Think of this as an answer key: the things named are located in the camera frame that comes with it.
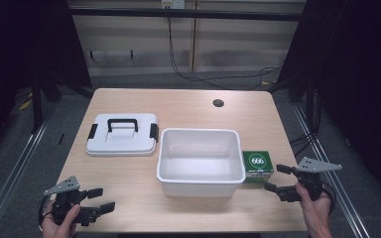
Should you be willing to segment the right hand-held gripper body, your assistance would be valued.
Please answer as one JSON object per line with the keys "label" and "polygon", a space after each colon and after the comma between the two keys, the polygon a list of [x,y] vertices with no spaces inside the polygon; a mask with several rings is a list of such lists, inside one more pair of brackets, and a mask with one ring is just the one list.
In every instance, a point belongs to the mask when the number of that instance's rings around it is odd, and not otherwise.
{"label": "right hand-held gripper body", "polygon": [[317,200],[323,190],[320,173],[338,171],[341,169],[342,165],[304,157],[296,167],[296,172],[299,183],[309,192],[311,200]]}

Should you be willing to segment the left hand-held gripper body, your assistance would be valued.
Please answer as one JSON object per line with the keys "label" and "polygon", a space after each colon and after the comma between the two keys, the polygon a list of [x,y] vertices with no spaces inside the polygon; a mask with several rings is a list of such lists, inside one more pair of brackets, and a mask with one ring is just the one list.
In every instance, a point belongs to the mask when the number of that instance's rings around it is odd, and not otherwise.
{"label": "left hand-held gripper body", "polygon": [[[56,196],[52,210],[55,224],[61,225],[70,209],[87,198],[87,190],[79,189],[80,184],[78,180],[75,176],[71,176],[44,192],[44,196],[52,194]],[[91,213],[92,208],[93,207],[82,207],[74,223],[80,223],[82,226],[88,226],[90,223],[94,223],[98,216]]]}

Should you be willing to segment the green and white carton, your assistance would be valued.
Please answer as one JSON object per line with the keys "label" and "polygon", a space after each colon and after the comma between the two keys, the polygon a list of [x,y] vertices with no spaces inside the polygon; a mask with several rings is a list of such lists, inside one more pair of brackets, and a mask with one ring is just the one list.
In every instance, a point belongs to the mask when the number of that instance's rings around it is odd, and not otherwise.
{"label": "green and white carton", "polygon": [[246,179],[245,183],[265,183],[274,173],[273,164],[267,151],[243,151]]}

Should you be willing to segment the person's right hand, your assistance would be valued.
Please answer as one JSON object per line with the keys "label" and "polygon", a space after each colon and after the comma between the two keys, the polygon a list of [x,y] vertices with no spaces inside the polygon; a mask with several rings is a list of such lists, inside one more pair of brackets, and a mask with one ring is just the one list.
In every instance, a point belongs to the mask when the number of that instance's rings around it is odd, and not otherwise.
{"label": "person's right hand", "polygon": [[311,229],[327,227],[330,211],[330,197],[323,192],[319,199],[312,200],[308,190],[299,182],[295,184],[296,191],[301,197],[300,202],[307,226]]}

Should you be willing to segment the person's left hand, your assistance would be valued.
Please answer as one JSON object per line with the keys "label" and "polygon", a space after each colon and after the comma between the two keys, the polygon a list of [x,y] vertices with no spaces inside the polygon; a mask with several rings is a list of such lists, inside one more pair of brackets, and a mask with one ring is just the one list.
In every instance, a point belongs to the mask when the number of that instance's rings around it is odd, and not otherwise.
{"label": "person's left hand", "polygon": [[47,204],[46,214],[41,223],[43,238],[72,238],[76,229],[74,220],[80,212],[80,206],[78,204],[74,205],[61,225],[55,224],[52,210],[53,203],[50,202]]}

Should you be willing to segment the white plastic storage box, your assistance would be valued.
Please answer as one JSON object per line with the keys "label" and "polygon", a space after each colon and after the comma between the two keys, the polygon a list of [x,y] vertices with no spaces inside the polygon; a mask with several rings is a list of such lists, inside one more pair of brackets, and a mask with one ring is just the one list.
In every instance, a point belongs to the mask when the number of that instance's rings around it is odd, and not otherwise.
{"label": "white plastic storage box", "polygon": [[220,129],[165,129],[157,179],[167,196],[232,196],[246,179],[238,133]]}

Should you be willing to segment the black metal stand leg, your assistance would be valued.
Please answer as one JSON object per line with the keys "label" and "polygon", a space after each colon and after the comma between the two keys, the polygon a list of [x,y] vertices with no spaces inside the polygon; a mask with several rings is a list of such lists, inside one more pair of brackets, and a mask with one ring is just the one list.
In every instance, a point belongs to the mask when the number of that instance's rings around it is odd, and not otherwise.
{"label": "black metal stand leg", "polygon": [[32,133],[35,134],[40,129],[43,123],[41,87],[40,87],[40,81],[37,76],[33,77],[32,100],[33,100],[33,111],[34,111],[34,124],[33,124]]}

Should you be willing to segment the yellow floor tape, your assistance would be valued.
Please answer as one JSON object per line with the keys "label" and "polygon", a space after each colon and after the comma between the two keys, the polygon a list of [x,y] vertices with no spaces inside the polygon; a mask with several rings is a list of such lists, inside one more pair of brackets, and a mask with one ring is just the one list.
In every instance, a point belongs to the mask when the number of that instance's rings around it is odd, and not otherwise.
{"label": "yellow floor tape", "polygon": [[20,105],[18,108],[20,111],[27,109],[30,104],[33,102],[33,93],[31,92],[27,98],[24,100],[24,102]]}

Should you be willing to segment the dark curtain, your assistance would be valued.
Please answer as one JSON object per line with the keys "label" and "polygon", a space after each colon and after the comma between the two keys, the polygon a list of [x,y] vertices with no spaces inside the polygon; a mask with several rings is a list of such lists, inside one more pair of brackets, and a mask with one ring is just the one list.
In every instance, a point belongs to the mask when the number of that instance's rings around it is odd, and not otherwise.
{"label": "dark curtain", "polygon": [[91,85],[67,0],[0,0],[0,128],[19,89]]}
{"label": "dark curtain", "polygon": [[307,0],[278,81],[315,88],[381,182],[381,0]]}

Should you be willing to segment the aluminium floor rail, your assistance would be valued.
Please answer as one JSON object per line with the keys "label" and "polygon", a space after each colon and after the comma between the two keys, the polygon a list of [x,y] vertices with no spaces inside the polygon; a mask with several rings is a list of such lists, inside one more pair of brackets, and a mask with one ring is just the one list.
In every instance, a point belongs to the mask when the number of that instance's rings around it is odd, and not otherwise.
{"label": "aluminium floor rail", "polygon": [[44,133],[47,130],[50,119],[52,118],[54,112],[50,111],[45,116],[42,123],[39,124],[36,131],[30,135],[29,140],[24,147],[21,155],[18,158],[11,173],[7,177],[5,183],[0,188],[0,219],[8,206],[11,197],[17,187],[21,176],[23,175],[27,165],[29,164],[33,154],[35,153],[39,143],[41,142]]}
{"label": "aluminium floor rail", "polygon": [[[324,151],[319,139],[314,135],[312,130],[308,126],[307,116],[303,108],[299,104],[294,104],[293,109],[299,120],[300,125],[304,131],[304,134],[308,138],[308,145],[312,148],[315,153],[315,158],[320,162],[329,162],[329,158]],[[357,209],[353,205],[351,199],[349,198],[345,188],[343,187],[336,172],[325,172],[325,177],[330,185],[334,188],[336,193],[336,201],[339,205],[341,211],[343,212],[354,236],[356,238],[371,238],[366,226],[360,217]]]}

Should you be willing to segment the black metal frame bar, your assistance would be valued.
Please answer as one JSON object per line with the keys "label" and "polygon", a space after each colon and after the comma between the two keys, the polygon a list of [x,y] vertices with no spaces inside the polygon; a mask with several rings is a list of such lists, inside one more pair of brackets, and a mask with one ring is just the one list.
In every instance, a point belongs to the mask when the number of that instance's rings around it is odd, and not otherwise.
{"label": "black metal frame bar", "polygon": [[208,10],[172,10],[172,9],[130,9],[130,8],[90,8],[72,7],[72,15],[81,16],[119,16],[119,17],[160,17],[190,19],[226,19],[226,20],[260,20],[299,22],[302,14],[295,13],[262,13]]}

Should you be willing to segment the white wall power outlet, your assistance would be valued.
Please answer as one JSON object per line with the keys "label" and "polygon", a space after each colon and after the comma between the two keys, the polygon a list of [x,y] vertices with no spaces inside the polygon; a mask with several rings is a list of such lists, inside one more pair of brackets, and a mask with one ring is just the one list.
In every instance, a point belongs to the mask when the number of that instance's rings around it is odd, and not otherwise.
{"label": "white wall power outlet", "polygon": [[163,9],[184,10],[186,8],[185,0],[161,0]]}

